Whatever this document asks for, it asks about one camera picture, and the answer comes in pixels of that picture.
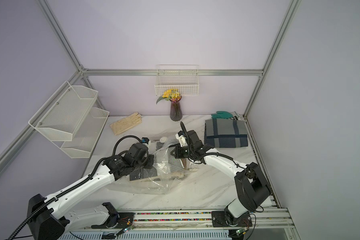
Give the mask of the clear plastic vacuum bag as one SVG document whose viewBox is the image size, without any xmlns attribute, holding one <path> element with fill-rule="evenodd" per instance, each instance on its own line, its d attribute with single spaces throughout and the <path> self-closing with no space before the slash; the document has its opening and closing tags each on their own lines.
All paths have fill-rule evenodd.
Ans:
<svg viewBox="0 0 360 240">
<path fill-rule="evenodd" d="M 106 189 L 131 194 L 166 195 L 198 171 L 199 167 L 196 164 L 187 159 L 176 159 L 171 155 L 171 151 L 175 149 L 174 145 L 178 143 L 176 139 L 162 139 L 165 142 L 153 143 L 156 149 L 150 151 L 154 155 L 151 169 L 135 170 L 106 186 Z"/>
</svg>

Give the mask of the grey blue plaid scarf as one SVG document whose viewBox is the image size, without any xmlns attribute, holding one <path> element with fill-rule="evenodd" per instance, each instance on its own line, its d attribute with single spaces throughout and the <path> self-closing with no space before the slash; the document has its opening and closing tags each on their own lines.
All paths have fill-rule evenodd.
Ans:
<svg viewBox="0 0 360 240">
<path fill-rule="evenodd" d="M 244 121 L 210 119 L 205 121 L 205 144 L 215 148 L 248 147 L 248 131 Z"/>
</svg>

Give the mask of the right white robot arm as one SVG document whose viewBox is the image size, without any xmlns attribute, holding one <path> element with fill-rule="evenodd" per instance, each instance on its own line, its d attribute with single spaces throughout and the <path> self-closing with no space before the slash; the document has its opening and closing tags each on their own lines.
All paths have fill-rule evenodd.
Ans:
<svg viewBox="0 0 360 240">
<path fill-rule="evenodd" d="M 180 126 L 181 131 L 176 134 L 179 142 L 173 145 L 171 155 L 194 164 L 211 166 L 235 182 L 237 197 L 225 207 L 224 219 L 229 226 L 238 225 L 242 215 L 255 212 L 272 194 L 261 167 L 254 162 L 245 165 L 235 161 L 211 145 L 203 144 L 195 131 L 187 131 L 183 122 Z"/>
</svg>

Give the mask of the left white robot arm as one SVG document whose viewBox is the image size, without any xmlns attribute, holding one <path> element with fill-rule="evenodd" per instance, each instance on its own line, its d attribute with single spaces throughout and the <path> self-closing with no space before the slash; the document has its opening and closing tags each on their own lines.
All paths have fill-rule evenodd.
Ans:
<svg viewBox="0 0 360 240">
<path fill-rule="evenodd" d="M 97 190 L 114 183 L 133 171 L 151 169 L 154 156 L 149 154 L 150 140 L 139 139 L 128 150 L 101 158 L 90 174 L 46 197 L 37 194 L 29 200 L 27 218 L 9 236 L 10 240 L 28 226 L 35 240 L 57 240 L 67 232 L 84 227 L 123 228 L 123 220 L 110 203 L 88 210 L 73 211 L 73 207 Z"/>
</svg>

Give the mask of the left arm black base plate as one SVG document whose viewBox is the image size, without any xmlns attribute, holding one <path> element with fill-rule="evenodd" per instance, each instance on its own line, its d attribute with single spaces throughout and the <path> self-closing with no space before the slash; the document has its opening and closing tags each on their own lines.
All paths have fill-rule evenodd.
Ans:
<svg viewBox="0 0 360 240">
<path fill-rule="evenodd" d="M 118 213 L 111 214 L 101 225 L 92 225 L 92 229 L 125 229 L 131 225 L 134 220 L 135 213 Z"/>
</svg>

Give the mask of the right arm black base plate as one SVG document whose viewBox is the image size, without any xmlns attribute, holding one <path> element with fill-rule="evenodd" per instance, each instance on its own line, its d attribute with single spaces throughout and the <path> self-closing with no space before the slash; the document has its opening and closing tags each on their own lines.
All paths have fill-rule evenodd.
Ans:
<svg viewBox="0 0 360 240">
<path fill-rule="evenodd" d="M 235 218 L 229 212 L 212 211 L 212 225 L 213 227 L 252 227 L 253 222 L 250 212 L 242 214 Z"/>
</svg>

